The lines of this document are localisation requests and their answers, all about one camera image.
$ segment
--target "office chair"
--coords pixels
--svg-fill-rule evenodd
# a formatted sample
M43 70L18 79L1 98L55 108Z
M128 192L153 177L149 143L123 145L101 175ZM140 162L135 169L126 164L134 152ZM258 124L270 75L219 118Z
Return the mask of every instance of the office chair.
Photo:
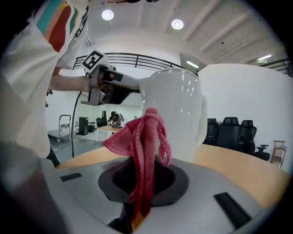
M214 145L215 137L217 132L219 131L219 125L215 118L207 119L207 131L206 131L206 139L204 140L204 144Z
M97 118L96 121L97 121L98 128L103 127L103 126L107 126L107 120L104 118Z
M239 128L237 117L224 118L215 137L215 146L238 150Z
M264 152L264 149L267 148L267 146L269 146L268 144L261 144L260 147L258 148L257 152L254 152L253 156L260 158L264 161L268 161L271 157L271 155L269 153Z
M237 117L225 117L223 123L225 123L226 125L239 125Z
M239 151L246 154L253 154L255 143L253 141L257 128L253 126L252 120L243 120L239 128Z

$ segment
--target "metal cart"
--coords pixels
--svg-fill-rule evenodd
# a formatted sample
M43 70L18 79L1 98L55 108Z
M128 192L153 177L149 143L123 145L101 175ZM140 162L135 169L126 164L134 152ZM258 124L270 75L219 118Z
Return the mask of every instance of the metal cart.
M60 120L62 117L64 116L69 116L69 123L66 124L60 124ZM71 121L71 115L60 115L59 117L59 125L58 125L58 130L51 130L48 131L48 135L52 136L52 137L56 137L57 138L57 142L61 141L62 137L66 137L68 138L68 140L70 140L70 121Z
M271 163L276 164L277 167L279 167L280 165L280 168L282 168L287 151L287 146L284 145L286 141L274 140L273 142L275 143L275 145L273 155L271 156Z

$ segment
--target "wooden table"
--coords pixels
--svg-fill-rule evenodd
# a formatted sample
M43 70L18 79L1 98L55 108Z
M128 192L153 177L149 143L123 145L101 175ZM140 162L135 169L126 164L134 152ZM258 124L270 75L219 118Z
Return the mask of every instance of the wooden table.
M57 168L90 165L120 157L123 156L103 147L70 159ZM234 150L204 144L196 152L194 163L220 172L246 190L263 207L278 202L291 179L287 172L267 161Z
M112 133L115 133L117 131L119 131L121 128L113 128L111 126L103 126L100 128L97 128L97 142L98 142L98 136L99 136L99 132L106 132L106 139L109 138Z

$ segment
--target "hand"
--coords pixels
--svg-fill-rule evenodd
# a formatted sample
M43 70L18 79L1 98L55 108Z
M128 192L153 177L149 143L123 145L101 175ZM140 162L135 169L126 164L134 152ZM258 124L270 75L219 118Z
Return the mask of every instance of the hand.
M110 90L110 84L107 84L106 82L103 82L103 81L105 80L109 81L109 78L114 79L115 74L114 73L107 74L107 73L101 72L98 75L98 86L106 95L108 94Z

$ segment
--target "ceiling light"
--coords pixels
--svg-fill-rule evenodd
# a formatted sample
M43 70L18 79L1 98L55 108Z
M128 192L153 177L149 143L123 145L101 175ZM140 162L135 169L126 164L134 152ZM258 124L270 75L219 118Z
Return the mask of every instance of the ceiling light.
M264 59L267 59L267 58L270 58L271 57L271 54L267 55L267 56L264 56L262 58L259 58L258 61L261 61L261 60L264 60Z
M112 20L114 17L114 13L110 10L105 10L102 12L102 18L104 20Z
M171 26L173 29L179 30L184 27L184 23L181 20L173 20Z
M186 63L189 64L190 66L195 67L195 68L199 68L199 66L197 66L196 64L194 64L194 63L192 63L190 61L187 61Z

